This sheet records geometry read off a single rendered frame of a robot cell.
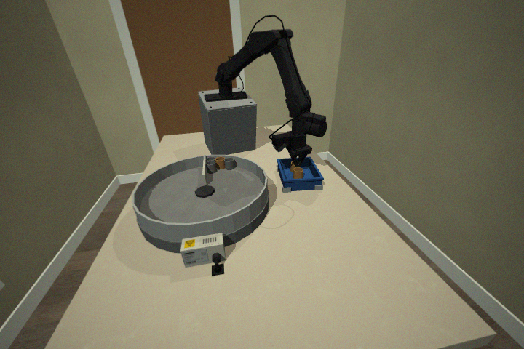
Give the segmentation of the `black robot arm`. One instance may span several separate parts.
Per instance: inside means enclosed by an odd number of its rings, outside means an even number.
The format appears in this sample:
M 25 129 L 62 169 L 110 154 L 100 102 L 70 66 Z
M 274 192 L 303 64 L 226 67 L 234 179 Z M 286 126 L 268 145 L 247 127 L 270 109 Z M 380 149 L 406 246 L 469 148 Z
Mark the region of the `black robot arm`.
M 285 34 L 287 38 L 285 38 Z M 301 80 L 293 57 L 290 42 L 290 39 L 293 37 L 293 32 L 290 29 L 286 29 L 285 34 L 283 30 L 252 32 L 247 44 L 230 60 L 218 66 L 215 81 L 218 82 L 219 93 L 205 94 L 205 101 L 247 99 L 245 92 L 232 92 L 232 80 L 238 77 L 240 71 L 256 58 L 263 54 L 271 53 L 277 64 L 285 89 L 285 102 L 290 117 L 294 118 L 299 113 L 307 110 L 311 104 L 306 96 L 310 101 L 311 97 Z M 323 137 L 326 130 L 326 116 L 312 113 L 309 109 L 292 120 L 292 131 L 272 135 L 272 139 L 276 142 L 276 144 L 273 142 L 272 144 L 278 152 L 281 152 L 288 145 L 293 149 L 299 149 L 303 147 L 302 133 Z M 292 132 L 299 135 L 294 135 Z

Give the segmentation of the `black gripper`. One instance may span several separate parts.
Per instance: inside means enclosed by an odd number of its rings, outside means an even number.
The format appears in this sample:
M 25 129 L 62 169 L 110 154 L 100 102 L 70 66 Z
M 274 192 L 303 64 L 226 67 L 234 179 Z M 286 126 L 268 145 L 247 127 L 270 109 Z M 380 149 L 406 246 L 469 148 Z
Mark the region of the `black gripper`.
M 312 147 L 306 144 L 306 133 L 302 133 L 301 135 L 303 135 L 303 147 L 302 148 L 293 149 L 289 145 L 286 147 L 296 167 L 300 167 L 300 165 L 302 164 L 306 156 L 308 154 L 311 154 L 312 152 Z M 298 162 L 297 162 L 297 156 L 298 156 Z

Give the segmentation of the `blue open-top crate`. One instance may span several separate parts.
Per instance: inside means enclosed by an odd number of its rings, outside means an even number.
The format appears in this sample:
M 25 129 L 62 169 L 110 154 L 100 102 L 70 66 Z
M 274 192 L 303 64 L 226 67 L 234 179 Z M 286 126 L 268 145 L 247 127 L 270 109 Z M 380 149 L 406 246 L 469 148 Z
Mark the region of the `blue open-top crate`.
M 301 179 L 293 178 L 293 172 L 290 171 L 292 161 L 291 158 L 277 159 L 279 176 L 284 188 L 291 188 L 291 191 L 314 190 L 315 185 L 322 185 L 324 177 L 311 157 L 306 157 L 300 165 L 303 169 Z

